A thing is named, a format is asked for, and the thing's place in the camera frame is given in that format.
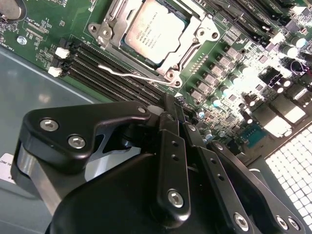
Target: white label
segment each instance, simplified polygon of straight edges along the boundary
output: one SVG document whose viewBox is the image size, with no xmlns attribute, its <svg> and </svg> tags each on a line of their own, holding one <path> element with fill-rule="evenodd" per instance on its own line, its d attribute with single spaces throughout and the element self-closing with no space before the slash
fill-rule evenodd
<svg viewBox="0 0 312 234">
<path fill-rule="evenodd" d="M 0 157 L 0 179 L 15 184 L 14 180 L 12 180 L 10 172 L 13 157 L 14 156 L 11 154 L 4 154 L 2 157 Z"/>
</svg>

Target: ram slot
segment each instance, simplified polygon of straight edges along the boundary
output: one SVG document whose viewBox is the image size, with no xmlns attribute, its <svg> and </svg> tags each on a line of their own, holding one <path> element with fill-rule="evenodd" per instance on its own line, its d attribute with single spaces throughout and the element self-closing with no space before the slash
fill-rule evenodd
<svg viewBox="0 0 312 234">
<path fill-rule="evenodd" d="M 244 18 L 250 24 L 251 27 L 257 27 L 259 31 L 262 31 L 265 33 L 272 31 L 272 27 L 270 25 L 266 24 L 265 22 L 258 19 L 256 16 L 252 15 L 252 14 L 254 14 L 254 12 L 252 12 L 252 14 L 250 14 L 248 7 L 246 7 L 245 5 L 239 3 L 235 0 L 228 0 L 228 2 L 232 6 L 234 6 L 235 8 L 237 8 L 238 10 L 240 10 L 241 12 L 244 13 L 242 18 Z"/>
<path fill-rule="evenodd" d="M 261 45 L 265 48 L 267 45 L 269 38 L 266 35 L 259 35 L 255 33 L 254 30 L 251 30 L 246 27 L 245 22 L 242 19 L 237 18 L 237 16 L 233 15 L 230 11 L 218 6 L 217 4 L 206 1 L 206 3 L 215 11 L 226 18 L 232 25 L 234 25 L 240 32 L 242 32 L 248 39 L 252 40 L 253 42 Z"/>
<path fill-rule="evenodd" d="M 114 91 L 110 90 L 106 86 L 96 82 L 95 80 L 90 79 L 89 77 L 84 76 L 78 71 L 71 70 L 70 77 L 74 80 L 79 81 L 81 84 L 87 86 L 88 88 L 98 92 L 99 94 L 106 96 L 111 101 L 126 101 L 127 99 L 123 96 L 116 94 Z"/>
<path fill-rule="evenodd" d="M 96 61 L 98 64 L 102 64 L 102 65 L 105 65 L 108 67 L 112 67 L 112 68 L 114 68 L 114 70 L 116 70 L 120 73 L 130 73 L 131 72 L 128 69 L 126 69 L 122 66 L 119 66 L 114 61 L 111 61 L 110 58 L 108 58 L 105 55 L 103 55 L 102 53 L 94 50 L 90 46 L 87 46 L 87 45 L 81 46 L 81 48 L 79 49 L 79 52 L 84 54 L 85 56 L 88 56 L 92 60 Z M 125 77 L 122 77 L 122 79 L 127 81 L 128 83 L 133 84 L 137 88 L 142 89 L 143 92 L 145 92 L 149 95 L 152 95 L 152 96 L 156 97 L 157 99 L 159 99 L 163 94 L 163 91 L 155 88 L 154 86 L 150 85 L 148 82 L 146 82 L 144 80 L 139 80 L 139 79 L 135 79 L 135 78 L 125 78 Z"/>
<path fill-rule="evenodd" d="M 131 96 L 137 97 L 137 99 L 142 98 L 142 101 L 145 100 L 148 101 L 149 103 L 156 103 L 159 100 L 158 97 L 145 93 L 142 91 L 142 89 L 127 82 L 123 77 L 111 75 L 109 72 L 99 69 L 98 63 L 96 61 L 93 61 L 92 59 L 82 54 L 78 54 L 78 56 L 75 58 L 75 61 L 77 61 L 80 64 L 83 64 L 93 73 L 100 76 L 102 79 L 105 79 L 109 83 L 118 86 L 120 89 L 124 89 L 125 92 L 129 93 Z"/>
</svg>

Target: screw hole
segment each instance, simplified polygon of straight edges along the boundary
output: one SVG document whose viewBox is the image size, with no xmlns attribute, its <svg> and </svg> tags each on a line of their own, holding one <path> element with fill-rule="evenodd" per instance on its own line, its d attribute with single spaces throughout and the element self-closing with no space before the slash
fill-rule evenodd
<svg viewBox="0 0 312 234">
<path fill-rule="evenodd" d="M 218 178 L 221 180 L 221 181 L 224 181 L 224 177 L 220 174 L 218 174 Z"/>
<path fill-rule="evenodd" d="M 171 157 L 172 157 L 172 159 L 173 159 L 174 161 L 176 161 L 176 162 L 179 161 L 179 158 L 178 158 L 176 155 L 171 155 Z"/>
<path fill-rule="evenodd" d="M 95 33 L 95 32 L 97 31 L 97 28 L 96 28 L 95 26 L 92 25 L 92 26 L 90 27 L 90 30 L 91 30 L 91 32 Z"/>
<path fill-rule="evenodd" d="M 173 140 L 173 141 L 171 141 L 171 143 L 172 143 L 174 146 L 176 146 L 176 147 L 178 147 L 178 146 L 179 146 L 179 144 L 178 144 L 178 143 L 176 143 L 174 140 Z"/>
<path fill-rule="evenodd" d="M 218 33 L 213 33 L 211 36 L 213 39 L 216 39 L 218 37 Z"/>
</svg>

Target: green circuit board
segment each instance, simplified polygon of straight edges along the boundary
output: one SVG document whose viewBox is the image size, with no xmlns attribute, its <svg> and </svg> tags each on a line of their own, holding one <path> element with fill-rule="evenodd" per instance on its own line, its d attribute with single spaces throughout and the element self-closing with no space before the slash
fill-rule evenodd
<svg viewBox="0 0 312 234">
<path fill-rule="evenodd" d="M 209 128 L 213 130 L 214 136 L 217 136 L 218 132 L 224 131 L 226 137 L 230 138 L 237 136 L 245 129 L 246 124 L 239 113 L 239 104 L 244 101 L 243 97 L 245 94 L 257 96 L 257 99 L 260 100 L 253 107 L 254 109 L 259 104 L 276 97 L 277 93 L 273 89 L 268 88 L 258 78 L 261 74 L 265 73 L 268 66 L 278 69 L 284 77 L 290 80 L 295 80 L 298 76 L 281 67 L 280 61 L 284 55 L 278 49 L 271 51 L 264 50 L 261 46 L 252 42 L 244 33 L 240 32 L 222 14 L 215 12 L 205 1 L 198 0 L 196 3 L 202 9 L 205 9 L 207 13 L 214 15 L 214 23 L 220 32 L 220 39 L 216 42 L 205 42 L 194 54 L 193 58 L 189 60 L 186 67 L 181 71 L 180 77 L 183 81 L 181 88 L 172 88 L 156 83 L 150 83 L 150 85 L 159 91 L 170 93 L 176 97 L 183 97 L 184 107 L 190 111 L 203 108 L 206 115 L 202 121 L 206 122 Z M 299 0 L 297 3 L 306 6 L 307 9 L 310 7 L 308 2 Z M 94 37 L 88 32 L 88 25 L 90 23 L 101 23 L 103 21 L 110 4 L 110 0 L 27 0 L 25 1 L 27 15 L 24 20 L 13 24 L 0 23 L 0 44 L 32 62 L 42 70 L 47 71 L 53 61 L 55 50 L 59 47 L 60 39 L 68 41 L 78 39 L 100 52 L 103 56 L 132 71 L 133 68 L 131 66 L 100 49 Z M 311 50 L 312 14 L 309 13 L 305 16 L 292 15 L 292 17 L 297 20 L 299 26 L 304 30 L 289 33 L 276 27 L 284 34 L 284 42 L 289 44 L 291 38 L 301 36 L 307 41 L 304 49 L 307 51 Z M 19 44 L 17 42 L 18 36 L 26 38 L 27 44 Z M 216 59 L 218 55 L 224 53 L 226 46 L 232 47 L 241 55 L 239 59 L 232 61 L 232 68 L 224 67 L 225 75 L 218 78 L 219 84 L 229 86 L 231 97 L 234 97 L 229 99 L 229 97 L 222 95 L 218 86 L 215 86 L 205 98 L 193 98 L 190 92 L 197 89 L 198 82 L 202 81 L 207 75 L 211 69 L 211 65 L 214 63 L 218 64 Z M 240 76 L 237 68 L 242 64 L 252 67 L 254 74 L 251 74 L 249 77 L 242 77 L 240 85 L 232 85 L 228 80 L 228 76 L 230 74 Z M 103 95 L 103 93 L 70 76 L 61 77 L 61 79 L 64 79 L 100 101 L 110 101 L 110 98 Z M 220 99 L 222 102 L 220 108 L 215 108 L 212 105 L 209 98 L 211 96 Z M 234 131 L 233 127 L 235 126 L 241 126 L 241 128 Z"/>
</svg>

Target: metal lever arm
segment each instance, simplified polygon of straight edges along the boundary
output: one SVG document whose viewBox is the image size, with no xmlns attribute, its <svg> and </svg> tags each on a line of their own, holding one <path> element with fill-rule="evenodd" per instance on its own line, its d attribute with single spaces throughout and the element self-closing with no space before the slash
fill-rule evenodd
<svg viewBox="0 0 312 234">
<path fill-rule="evenodd" d="M 19 141 L 34 156 L 72 174 L 86 166 L 96 135 L 122 124 L 144 124 L 150 116 L 136 101 L 34 110 L 23 119 Z"/>
<path fill-rule="evenodd" d="M 240 200 L 250 207 L 248 215 L 253 216 L 262 233 L 305 233 L 300 220 L 225 145 L 213 141 L 208 148 L 218 155 Z"/>
<path fill-rule="evenodd" d="M 190 123 L 183 124 L 187 139 L 188 160 L 194 161 L 199 172 L 211 185 L 224 222 L 219 224 L 226 233 L 254 234 L 257 227 L 249 220 L 238 196 L 215 152 L 207 150 L 199 130 Z"/>
</svg>

